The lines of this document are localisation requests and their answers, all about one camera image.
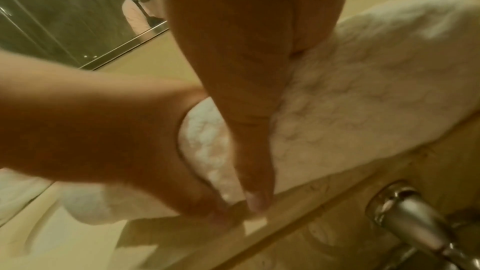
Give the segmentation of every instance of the person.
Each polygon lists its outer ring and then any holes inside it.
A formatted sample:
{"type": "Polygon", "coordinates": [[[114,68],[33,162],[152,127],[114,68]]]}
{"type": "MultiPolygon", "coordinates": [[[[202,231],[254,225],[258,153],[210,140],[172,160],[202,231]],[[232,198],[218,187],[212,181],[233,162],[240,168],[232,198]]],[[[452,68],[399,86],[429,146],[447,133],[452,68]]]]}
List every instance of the person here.
{"type": "Polygon", "coordinates": [[[156,0],[125,0],[121,6],[121,11],[135,35],[142,41],[155,36],[154,33],[143,33],[165,21],[162,18],[162,9],[156,0]]]}
{"type": "Polygon", "coordinates": [[[161,0],[205,90],[3,53],[0,167],[52,180],[129,184],[184,215],[226,223],[225,203],[189,172],[176,144],[182,118],[208,93],[229,128],[247,204],[263,212],[275,186],[270,117],[289,61],[331,35],[344,2],[161,0]]]}

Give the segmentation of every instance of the metal faucet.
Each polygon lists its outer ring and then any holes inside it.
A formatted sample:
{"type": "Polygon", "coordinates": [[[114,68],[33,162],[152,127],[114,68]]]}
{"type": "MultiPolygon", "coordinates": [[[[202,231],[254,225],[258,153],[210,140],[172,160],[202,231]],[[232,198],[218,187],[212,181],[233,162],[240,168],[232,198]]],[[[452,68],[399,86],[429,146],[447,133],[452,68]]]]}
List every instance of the metal faucet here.
{"type": "Polygon", "coordinates": [[[404,181],[381,190],[367,205],[366,215],[401,241],[454,264],[463,270],[480,270],[480,259],[458,244],[447,220],[404,181]]]}

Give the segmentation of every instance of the faucet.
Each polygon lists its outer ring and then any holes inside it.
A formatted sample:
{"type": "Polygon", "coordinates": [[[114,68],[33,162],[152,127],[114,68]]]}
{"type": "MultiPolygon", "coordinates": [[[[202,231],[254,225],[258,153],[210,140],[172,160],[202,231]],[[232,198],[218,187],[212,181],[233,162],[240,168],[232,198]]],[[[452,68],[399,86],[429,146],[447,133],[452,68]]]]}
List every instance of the faucet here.
{"type": "Polygon", "coordinates": [[[381,190],[365,213],[375,224],[418,250],[463,270],[480,270],[480,259],[465,252],[447,220],[405,181],[381,190]]]}

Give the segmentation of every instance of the white cloth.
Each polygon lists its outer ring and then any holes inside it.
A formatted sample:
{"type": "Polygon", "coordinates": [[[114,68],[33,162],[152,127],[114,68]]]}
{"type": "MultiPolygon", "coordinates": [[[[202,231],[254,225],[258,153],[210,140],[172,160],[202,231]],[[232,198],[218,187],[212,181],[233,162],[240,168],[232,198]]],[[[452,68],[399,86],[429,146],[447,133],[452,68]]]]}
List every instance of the white cloth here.
{"type": "MultiPolygon", "coordinates": [[[[480,4],[389,1],[340,22],[291,66],[270,138],[277,193],[434,141],[472,114],[480,105],[480,4]]],[[[189,112],[178,138],[191,167],[227,202],[244,199],[211,99],[189,112]]],[[[176,215],[121,186],[66,184],[62,202],[90,224],[176,215]]]]}
{"type": "Polygon", "coordinates": [[[0,169],[0,227],[39,196],[51,181],[0,169]]]}

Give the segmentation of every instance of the mirror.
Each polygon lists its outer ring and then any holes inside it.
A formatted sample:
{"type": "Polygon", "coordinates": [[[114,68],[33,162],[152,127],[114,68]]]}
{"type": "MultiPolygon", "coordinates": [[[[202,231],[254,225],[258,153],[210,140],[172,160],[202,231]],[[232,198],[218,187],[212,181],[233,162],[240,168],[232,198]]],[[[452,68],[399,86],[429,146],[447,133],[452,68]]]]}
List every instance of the mirror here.
{"type": "Polygon", "coordinates": [[[94,70],[168,29],[156,0],[0,0],[0,48],[94,70]]]}

